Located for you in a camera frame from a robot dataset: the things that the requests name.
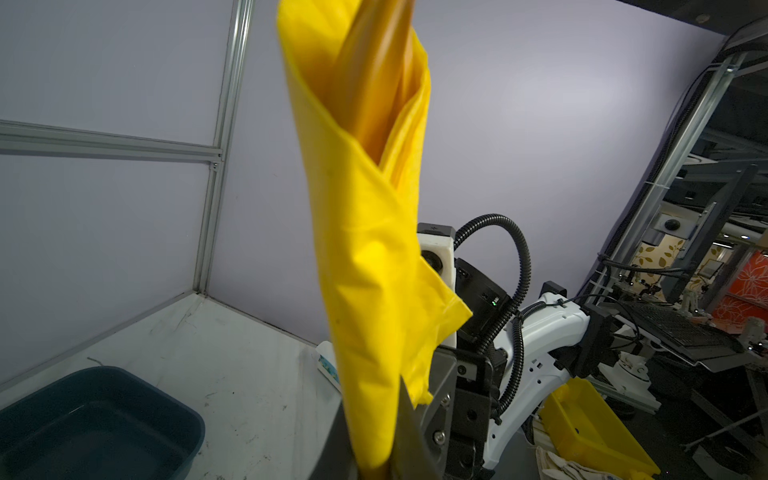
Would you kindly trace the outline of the yellow plastic bin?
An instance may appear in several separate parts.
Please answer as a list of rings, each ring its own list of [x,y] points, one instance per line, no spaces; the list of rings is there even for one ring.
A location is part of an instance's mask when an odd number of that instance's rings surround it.
[[[573,378],[539,410],[560,457],[621,479],[652,479],[661,473],[593,385]]]

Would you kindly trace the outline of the orange plastic spoon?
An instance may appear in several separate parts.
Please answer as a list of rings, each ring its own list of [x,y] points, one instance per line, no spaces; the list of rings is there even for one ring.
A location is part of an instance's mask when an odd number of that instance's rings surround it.
[[[409,95],[413,10],[412,1],[361,2],[329,80],[328,111],[375,163]]]

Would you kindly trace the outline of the colourful small carton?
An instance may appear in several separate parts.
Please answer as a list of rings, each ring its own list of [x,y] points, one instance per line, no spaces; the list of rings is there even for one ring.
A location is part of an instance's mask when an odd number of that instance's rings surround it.
[[[337,370],[333,345],[329,341],[323,341],[316,347],[318,371],[334,386],[341,391],[340,378]]]

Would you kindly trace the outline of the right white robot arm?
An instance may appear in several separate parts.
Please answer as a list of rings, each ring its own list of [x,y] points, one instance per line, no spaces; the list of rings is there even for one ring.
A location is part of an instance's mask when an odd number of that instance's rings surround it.
[[[417,410],[440,479],[489,479],[508,443],[539,405],[568,380],[585,377],[610,346],[609,313],[569,299],[547,282],[521,309],[470,263],[458,259],[456,287],[474,314],[455,346],[432,360],[434,396]]]

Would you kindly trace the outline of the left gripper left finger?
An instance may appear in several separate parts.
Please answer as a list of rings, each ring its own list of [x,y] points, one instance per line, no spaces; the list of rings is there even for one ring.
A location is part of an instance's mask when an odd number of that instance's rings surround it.
[[[359,469],[351,446],[344,407],[340,404],[309,480],[357,480],[358,478]]]

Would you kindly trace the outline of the teal plastic tray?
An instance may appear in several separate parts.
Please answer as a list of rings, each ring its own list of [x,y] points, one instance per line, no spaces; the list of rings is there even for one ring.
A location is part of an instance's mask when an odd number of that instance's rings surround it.
[[[184,479],[204,443],[196,411],[117,367],[90,367],[1,411],[4,479]]]

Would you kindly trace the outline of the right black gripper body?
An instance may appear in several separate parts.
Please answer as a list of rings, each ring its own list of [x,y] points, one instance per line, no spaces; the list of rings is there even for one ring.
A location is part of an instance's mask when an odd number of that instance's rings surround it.
[[[488,479],[484,451],[510,354],[481,343],[511,296],[469,262],[458,259],[455,266],[456,292],[472,316],[451,345],[434,352],[433,400],[419,407],[419,424],[440,479]]]

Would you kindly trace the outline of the yellow paper napkin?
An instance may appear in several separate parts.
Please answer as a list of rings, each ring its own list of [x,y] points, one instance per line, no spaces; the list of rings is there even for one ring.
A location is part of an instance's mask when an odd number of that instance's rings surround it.
[[[363,479],[392,477],[400,379],[428,404],[432,356],[470,316],[421,256],[419,180],[431,94],[428,56],[411,24],[409,95],[379,163],[336,123],[325,100],[363,1],[283,1],[277,32],[307,179],[318,282]]]

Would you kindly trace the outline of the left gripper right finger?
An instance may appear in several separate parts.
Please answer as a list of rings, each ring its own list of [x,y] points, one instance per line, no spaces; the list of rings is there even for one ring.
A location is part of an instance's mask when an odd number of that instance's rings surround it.
[[[417,415],[403,379],[400,379],[392,447],[392,478],[398,480],[438,480],[440,478],[421,433]]]

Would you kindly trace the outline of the aluminium cage frame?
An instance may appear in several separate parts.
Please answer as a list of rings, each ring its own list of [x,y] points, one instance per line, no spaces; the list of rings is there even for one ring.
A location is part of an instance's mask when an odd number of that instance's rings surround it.
[[[1,5],[1,380],[193,285],[242,1]]]

